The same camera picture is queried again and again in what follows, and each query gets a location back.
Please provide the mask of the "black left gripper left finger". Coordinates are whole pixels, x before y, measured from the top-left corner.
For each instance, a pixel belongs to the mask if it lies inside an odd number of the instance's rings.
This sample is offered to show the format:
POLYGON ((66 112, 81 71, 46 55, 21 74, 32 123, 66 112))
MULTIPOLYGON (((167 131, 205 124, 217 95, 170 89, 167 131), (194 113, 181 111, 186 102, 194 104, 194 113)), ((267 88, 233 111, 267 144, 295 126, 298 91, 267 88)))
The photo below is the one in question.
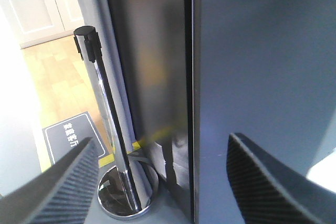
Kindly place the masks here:
POLYGON ((97 147, 85 138, 51 168, 1 199, 1 223, 84 223, 98 173, 97 147))

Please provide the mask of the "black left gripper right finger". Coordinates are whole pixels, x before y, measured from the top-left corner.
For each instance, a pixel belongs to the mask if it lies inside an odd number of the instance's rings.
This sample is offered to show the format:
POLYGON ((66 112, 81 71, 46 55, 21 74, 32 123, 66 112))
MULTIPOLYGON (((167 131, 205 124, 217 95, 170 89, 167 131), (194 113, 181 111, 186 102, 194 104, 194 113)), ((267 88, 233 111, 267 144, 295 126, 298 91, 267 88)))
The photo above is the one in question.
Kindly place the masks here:
POLYGON ((242 133, 228 139, 227 177, 245 223, 335 223, 335 193, 242 133))

